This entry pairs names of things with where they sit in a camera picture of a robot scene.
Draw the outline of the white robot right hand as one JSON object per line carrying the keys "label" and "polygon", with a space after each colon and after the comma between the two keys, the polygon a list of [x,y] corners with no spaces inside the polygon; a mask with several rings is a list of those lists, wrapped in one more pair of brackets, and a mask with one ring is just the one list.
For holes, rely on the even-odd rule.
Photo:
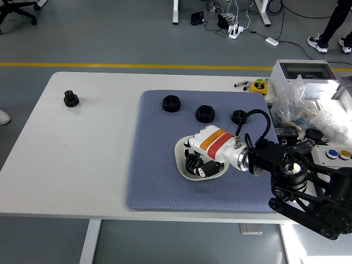
{"label": "white robot right hand", "polygon": [[199,133],[182,141],[186,171],[190,180],[218,178],[229,166],[246,171],[248,148],[240,142],[240,136],[233,135],[215,125],[208,125]]}

